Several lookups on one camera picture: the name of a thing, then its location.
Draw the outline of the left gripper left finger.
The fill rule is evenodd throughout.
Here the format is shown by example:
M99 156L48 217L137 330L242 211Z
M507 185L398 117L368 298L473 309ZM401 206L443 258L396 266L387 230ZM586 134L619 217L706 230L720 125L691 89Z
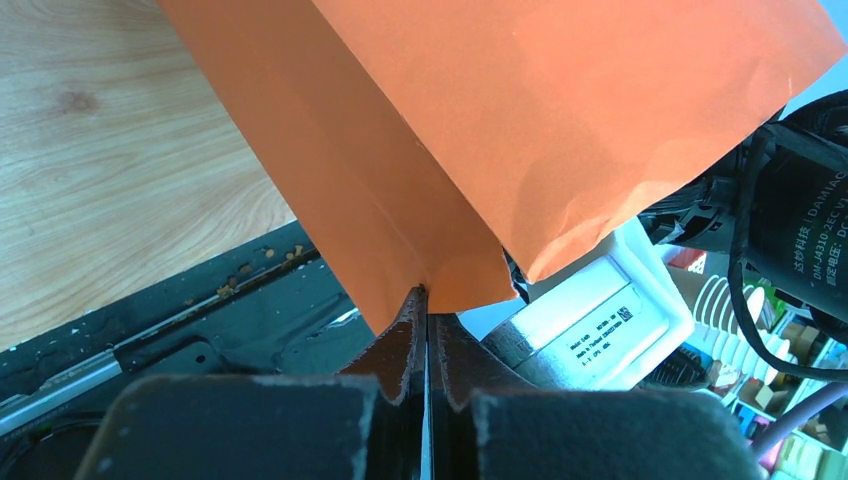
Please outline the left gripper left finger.
M108 410L80 479L416 479L427 293L323 376L156 375Z

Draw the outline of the orange paper bag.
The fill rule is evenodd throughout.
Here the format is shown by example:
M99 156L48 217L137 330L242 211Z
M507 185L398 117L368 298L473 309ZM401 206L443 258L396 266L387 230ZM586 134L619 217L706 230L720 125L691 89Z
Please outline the orange paper bag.
M847 45L817 1L164 1L369 327L515 297Z

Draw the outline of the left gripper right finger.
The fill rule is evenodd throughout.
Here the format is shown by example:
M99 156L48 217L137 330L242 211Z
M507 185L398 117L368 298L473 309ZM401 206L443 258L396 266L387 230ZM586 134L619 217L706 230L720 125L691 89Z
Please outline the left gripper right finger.
M543 390L453 315L427 319L436 479L757 479L715 399L686 391Z

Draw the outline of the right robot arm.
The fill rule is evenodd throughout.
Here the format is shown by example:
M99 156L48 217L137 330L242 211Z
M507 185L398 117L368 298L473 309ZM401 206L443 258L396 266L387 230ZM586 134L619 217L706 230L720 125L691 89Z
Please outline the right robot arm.
M638 218L653 243L727 254L742 173L742 144ZM809 308L813 324L847 341L847 170L770 142L753 180L744 258L779 291Z

